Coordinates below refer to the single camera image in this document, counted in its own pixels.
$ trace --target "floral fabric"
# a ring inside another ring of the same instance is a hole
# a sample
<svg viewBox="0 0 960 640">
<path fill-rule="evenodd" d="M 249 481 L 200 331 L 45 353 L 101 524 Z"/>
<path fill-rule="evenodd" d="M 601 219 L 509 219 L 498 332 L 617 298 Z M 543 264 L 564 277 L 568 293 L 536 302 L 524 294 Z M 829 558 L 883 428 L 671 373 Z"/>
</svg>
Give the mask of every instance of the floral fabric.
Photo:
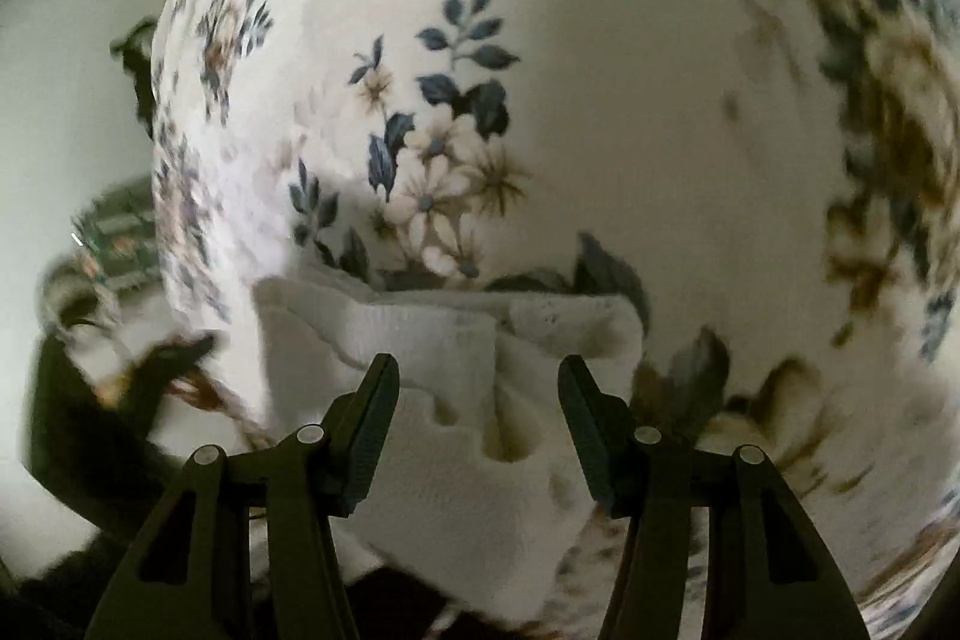
<svg viewBox="0 0 960 640">
<path fill-rule="evenodd" d="M 301 263 L 619 293 L 638 415 L 763 437 L 895 636 L 960 525 L 958 31 L 957 0 L 168 0 L 168 295 L 259 419 L 251 285 Z M 594 636 L 614 568 L 571 551 L 528 632 Z"/>
</svg>

